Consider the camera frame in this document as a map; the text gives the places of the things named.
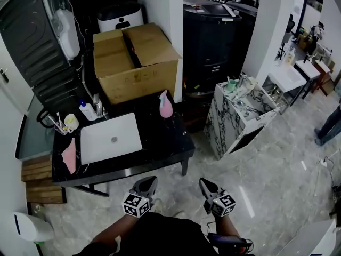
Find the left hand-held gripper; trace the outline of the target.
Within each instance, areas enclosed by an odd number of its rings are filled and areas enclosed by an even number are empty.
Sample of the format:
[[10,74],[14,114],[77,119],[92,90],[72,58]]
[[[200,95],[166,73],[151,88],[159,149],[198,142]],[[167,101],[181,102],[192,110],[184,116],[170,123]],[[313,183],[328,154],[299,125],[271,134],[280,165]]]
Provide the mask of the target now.
[[155,194],[158,179],[155,176],[138,180],[133,188],[125,193],[122,207],[125,214],[140,218],[152,207],[152,196]]

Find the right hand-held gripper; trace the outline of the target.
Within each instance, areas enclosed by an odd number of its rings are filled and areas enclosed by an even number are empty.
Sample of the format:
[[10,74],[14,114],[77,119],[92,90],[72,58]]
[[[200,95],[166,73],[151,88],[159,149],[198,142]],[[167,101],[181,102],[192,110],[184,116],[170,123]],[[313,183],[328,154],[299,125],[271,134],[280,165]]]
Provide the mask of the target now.
[[231,213],[236,201],[228,193],[227,190],[222,190],[217,184],[205,179],[199,179],[199,187],[205,198],[204,209],[207,214],[213,214],[219,218]]

